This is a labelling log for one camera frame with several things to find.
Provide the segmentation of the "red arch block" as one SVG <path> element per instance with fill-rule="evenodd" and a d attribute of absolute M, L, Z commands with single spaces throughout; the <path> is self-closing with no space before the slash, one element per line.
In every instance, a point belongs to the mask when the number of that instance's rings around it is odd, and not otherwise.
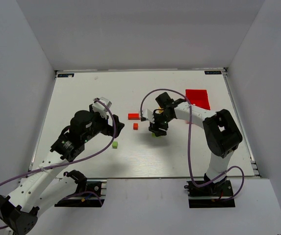
<path fill-rule="evenodd" d="M 138 113 L 128 113 L 128 120 L 139 120 L 140 116 Z"/>

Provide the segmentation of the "small red cube block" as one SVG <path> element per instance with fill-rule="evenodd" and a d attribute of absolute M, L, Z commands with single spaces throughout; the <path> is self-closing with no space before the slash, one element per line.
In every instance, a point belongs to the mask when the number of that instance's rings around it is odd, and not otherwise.
<path fill-rule="evenodd" d="M 134 124 L 133 124 L 133 129 L 134 129 L 134 130 L 138 130 L 138 123 L 134 123 Z"/>

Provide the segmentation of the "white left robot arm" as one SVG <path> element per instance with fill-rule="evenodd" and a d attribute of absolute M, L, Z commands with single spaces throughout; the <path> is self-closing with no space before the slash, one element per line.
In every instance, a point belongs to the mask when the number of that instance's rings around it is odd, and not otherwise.
<path fill-rule="evenodd" d="M 7 196 L 0 195 L 0 219 L 16 235 L 26 235 L 35 226 L 44 201 L 42 193 L 58 174 L 72 163 L 84 150 L 85 144 L 98 134 L 119 136 L 124 124 L 110 111 L 111 102 L 94 99 L 89 110 L 77 111 L 58 139 L 51 146 L 38 168 L 30 171 L 27 179 Z"/>

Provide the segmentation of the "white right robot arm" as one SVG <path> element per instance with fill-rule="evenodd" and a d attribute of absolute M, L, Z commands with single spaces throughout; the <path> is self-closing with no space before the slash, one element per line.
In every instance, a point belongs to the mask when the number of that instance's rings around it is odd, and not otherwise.
<path fill-rule="evenodd" d="M 196 125 L 203 129 L 207 146 L 211 152 L 210 163 L 204 175 L 204 183 L 192 184 L 197 187 L 206 187 L 225 180 L 231 170 L 229 162 L 243 141 L 232 115 L 226 109 L 211 111 L 192 104 L 182 95 L 174 100 L 168 95 L 168 89 L 160 89 L 161 94 L 155 99 L 161 113 L 157 110 L 140 109 L 141 121 L 149 121 L 149 131 L 157 137 L 165 136 L 168 124 L 174 119 L 187 121 L 190 126 Z"/>

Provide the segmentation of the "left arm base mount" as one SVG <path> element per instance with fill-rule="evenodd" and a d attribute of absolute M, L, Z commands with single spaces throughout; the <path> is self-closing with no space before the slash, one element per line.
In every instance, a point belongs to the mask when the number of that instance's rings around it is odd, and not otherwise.
<path fill-rule="evenodd" d="M 106 198 L 107 180 L 87 180 L 85 189 L 75 196 L 64 198 L 54 205 L 57 208 L 101 208 Z"/>

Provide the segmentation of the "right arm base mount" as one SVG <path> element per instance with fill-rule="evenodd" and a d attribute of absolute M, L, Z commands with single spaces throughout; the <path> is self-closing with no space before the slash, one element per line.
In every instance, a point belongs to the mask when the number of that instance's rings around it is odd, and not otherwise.
<path fill-rule="evenodd" d="M 192 181 L 187 181 L 184 189 L 188 193 L 188 203 L 191 209 L 235 208 L 233 189 L 230 180 L 221 183 L 211 183 L 198 188 Z"/>

